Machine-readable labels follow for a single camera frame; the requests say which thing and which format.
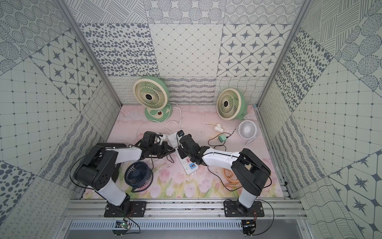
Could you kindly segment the white power strip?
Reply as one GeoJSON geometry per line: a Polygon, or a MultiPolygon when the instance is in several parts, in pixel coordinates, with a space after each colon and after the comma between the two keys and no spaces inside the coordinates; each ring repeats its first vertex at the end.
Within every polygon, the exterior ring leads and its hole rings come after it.
{"type": "Polygon", "coordinates": [[[175,154],[184,168],[186,174],[195,175],[199,167],[191,162],[190,158],[184,153],[183,149],[180,147],[180,139],[182,136],[179,136],[178,133],[173,133],[170,135],[164,134],[163,141],[166,141],[168,145],[175,149],[175,154]]]}

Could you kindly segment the green USB charger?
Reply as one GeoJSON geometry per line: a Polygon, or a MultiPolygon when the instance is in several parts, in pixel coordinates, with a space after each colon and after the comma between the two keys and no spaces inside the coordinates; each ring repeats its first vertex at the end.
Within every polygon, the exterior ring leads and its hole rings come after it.
{"type": "Polygon", "coordinates": [[[221,143],[224,143],[226,142],[227,140],[227,136],[225,134],[221,134],[218,136],[218,140],[221,142],[221,143]]]}

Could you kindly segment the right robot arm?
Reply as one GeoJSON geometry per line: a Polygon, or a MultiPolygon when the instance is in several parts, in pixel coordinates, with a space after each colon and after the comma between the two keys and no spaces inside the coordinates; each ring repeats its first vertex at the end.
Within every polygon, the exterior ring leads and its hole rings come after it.
{"type": "Polygon", "coordinates": [[[191,162],[233,171],[243,188],[237,200],[240,209],[250,209],[263,189],[269,186],[267,181],[271,179],[270,168],[250,149],[227,152],[209,146],[199,146],[190,134],[177,136],[177,142],[191,162]]]}

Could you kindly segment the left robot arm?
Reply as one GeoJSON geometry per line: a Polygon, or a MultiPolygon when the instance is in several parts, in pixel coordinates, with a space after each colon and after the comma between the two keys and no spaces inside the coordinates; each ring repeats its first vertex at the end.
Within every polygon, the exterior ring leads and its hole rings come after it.
{"type": "Polygon", "coordinates": [[[82,188],[91,188],[106,201],[120,207],[128,198],[113,181],[115,167],[125,162],[140,161],[145,158],[164,158],[175,152],[175,148],[163,140],[162,134],[147,131],[136,144],[98,143],[88,154],[75,164],[73,182],[81,183],[82,188]]]}

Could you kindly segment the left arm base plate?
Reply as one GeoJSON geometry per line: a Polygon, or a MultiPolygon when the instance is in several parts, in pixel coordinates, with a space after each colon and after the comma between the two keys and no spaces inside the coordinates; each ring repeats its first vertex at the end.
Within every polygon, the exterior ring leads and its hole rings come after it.
{"type": "Polygon", "coordinates": [[[146,201],[126,201],[120,206],[107,203],[105,207],[105,218],[143,218],[146,211],[146,201]]]}

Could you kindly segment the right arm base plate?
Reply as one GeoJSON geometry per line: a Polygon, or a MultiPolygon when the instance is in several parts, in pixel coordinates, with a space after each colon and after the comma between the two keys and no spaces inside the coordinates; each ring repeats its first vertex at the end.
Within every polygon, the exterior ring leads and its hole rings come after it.
{"type": "Polygon", "coordinates": [[[255,201],[251,208],[246,208],[237,201],[224,200],[223,209],[226,217],[264,217],[263,205],[260,201],[255,201]]]}

